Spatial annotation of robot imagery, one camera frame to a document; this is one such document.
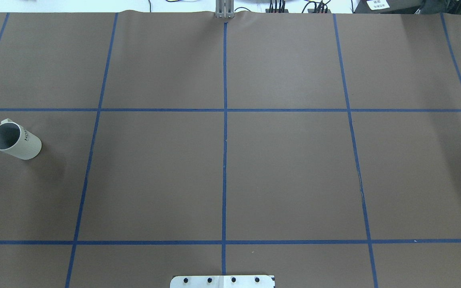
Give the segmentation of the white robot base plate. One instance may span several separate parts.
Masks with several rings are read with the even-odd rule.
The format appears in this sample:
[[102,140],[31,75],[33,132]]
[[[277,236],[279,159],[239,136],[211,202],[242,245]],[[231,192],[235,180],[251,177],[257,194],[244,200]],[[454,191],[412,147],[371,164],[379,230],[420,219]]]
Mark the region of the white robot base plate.
[[270,275],[209,275],[176,276],[170,288],[275,288],[276,281]]

